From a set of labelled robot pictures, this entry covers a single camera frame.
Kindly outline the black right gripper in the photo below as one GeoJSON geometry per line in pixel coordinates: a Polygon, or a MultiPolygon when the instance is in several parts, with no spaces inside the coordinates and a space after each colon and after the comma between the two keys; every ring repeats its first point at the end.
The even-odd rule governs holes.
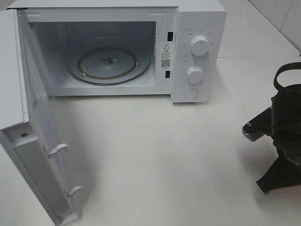
{"type": "Polygon", "coordinates": [[[264,194],[301,185],[301,86],[287,87],[272,98],[273,145],[282,152],[268,171],[256,181],[264,194]]]}

